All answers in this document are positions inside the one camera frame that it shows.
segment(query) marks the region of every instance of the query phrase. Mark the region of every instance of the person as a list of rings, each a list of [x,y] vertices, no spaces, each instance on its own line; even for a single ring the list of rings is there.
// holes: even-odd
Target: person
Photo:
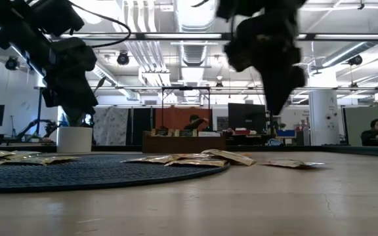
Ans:
[[[363,146],[378,146],[378,119],[374,119],[370,123],[370,130],[361,133],[361,141]]]
[[[194,130],[194,129],[198,129],[198,127],[202,124],[202,123],[209,123],[208,119],[205,119],[205,118],[200,118],[199,115],[191,115],[189,117],[189,122],[190,124],[189,125],[186,125],[184,127],[184,130]]]

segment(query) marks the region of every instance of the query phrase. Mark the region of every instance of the security camera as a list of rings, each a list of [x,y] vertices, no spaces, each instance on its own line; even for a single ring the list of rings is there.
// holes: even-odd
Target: security camera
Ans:
[[[5,68],[9,70],[17,70],[18,67],[18,57],[16,56],[10,56],[7,62],[5,62]]]
[[[362,63],[362,57],[360,55],[357,55],[350,60],[348,60],[348,65],[350,66],[359,66]]]
[[[117,63],[121,66],[125,66],[129,63],[128,52],[120,52],[117,57]]]

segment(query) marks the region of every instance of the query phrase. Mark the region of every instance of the ceiling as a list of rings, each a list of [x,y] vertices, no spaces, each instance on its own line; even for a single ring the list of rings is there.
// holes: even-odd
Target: ceiling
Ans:
[[[112,6],[117,6],[121,0],[75,0],[74,3],[82,7],[94,10],[97,13],[104,14],[109,17],[119,17]],[[178,32],[179,28],[177,15],[175,14],[176,2],[187,1],[197,3],[196,0],[155,0],[154,1],[154,22],[158,32]],[[306,5],[299,12],[299,24],[302,33],[378,33],[378,0],[363,0],[365,7],[358,10],[360,6],[359,0],[308,0]],[[125,8],[133,3],[137,5],[137,1],[129,1],[125,4]],[[144,13],[147,12],[147,1],[144,1]],[[236,24],[244,18],[237,17]],[[209,28],[212,32],[229,32],[230,26],[224,20],[216,19],[213,26]],[[102,20],[98,24],[86,24],[80,31],[82,33],[94,32],[116,32],[113,24],[109,21]],[[100,41],[87,41],[88,44],[102,43]],[[201,67],[202,78],[198,85],[215,86],[217,76],[222,76],[222,82],[225,87],[246,87],[260,86],[260,75],[254,69],[247,69],[241,73],[236,73],[229,68],[226,62],[226,56],[222,52],[222,46],[226,42],[209,41],[211,45],[206,48],[205,63]],[[173,83],[184,83],[185,78],[182,76],[182,67],[186,67],[182,63],[180,55],[180,46],[178,41],[160,41],[159,48],[163,55],[165,66],[170,72],[169,80]],[[313,66],[321,66],[329,58],[333,58],[357,43],[349,42],[298,42],[303,50],[303,62]],[[125,86],[142,86],[142,82],[138,79],[140,65],[131,52],[130,63],[127,66],[119,66],[116,58],[121,51],[128,51],[126,44],[115,45],[103,49],[96,50],[99,63],[104,69],[115,77],[120,85]],[[0,60],[6,60],[8,55],[14,54],[12,50],[3,51],[0,49]],[[349,68],[348,65],[338,64],[331,69],[336,70],[337,82],[339,86],[348,86],[351,81],[364,81],[359,83],[363,87],[378,86],[378,45],[368,48],[360,53],[364,62],[361,66]],[[95,86],[99,80],[93,73],[88,73],[87,77],[92,86]],[[372,91],[361,93],[361,97],[374,94]]]

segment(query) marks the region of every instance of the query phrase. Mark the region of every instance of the table surface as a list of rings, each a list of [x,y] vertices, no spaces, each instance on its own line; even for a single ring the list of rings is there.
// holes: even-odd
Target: table surface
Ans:
[[[378,157],[252,153],[253,165],[152,186],[0,195],[0,235],[378,236]]]

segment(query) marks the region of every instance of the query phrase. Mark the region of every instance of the black cable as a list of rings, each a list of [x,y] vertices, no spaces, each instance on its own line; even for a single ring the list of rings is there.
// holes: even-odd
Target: black cable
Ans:
[[[84,10],[85,12],[88,12],[90,14],[93,14],[93,15],[98,16],[100,18],[103,18],[105,20],[108,20],[108,21],[116,23],[116,24],[118,24],[120,26],[123,26],[128,31],[128,34],[123,39],[120,39],[120,40],[117,40],[117,41],[114,41],[114,42],[111,42],[111,43],[104,43],[104,44],[101,44],[101,45],[93,45],[93,46],[91,46],[92,48],[97,49],[97,48],[100,48],[100,47],[109,47],[109,46],[112,46],[112,45],[120,44],[120,43],[128,40],[128,38],[130,38],[130,36],[132,34],[132,31],[129,28],[129,26],[127,26],[125,23],[122,23],[119,20],[115,20],[115,19],[107,17],[107,16],[103,16],[101,14],[97,14],[95,12],[91,12],[91,11],[89,11],[87,9],[84,9],[83,7],[80,7],[80,6],[76,5],[75,3],[72,3],[71,1],[70,1],[70,3],[71,3],[72,6],[78,8],[78,9]]]

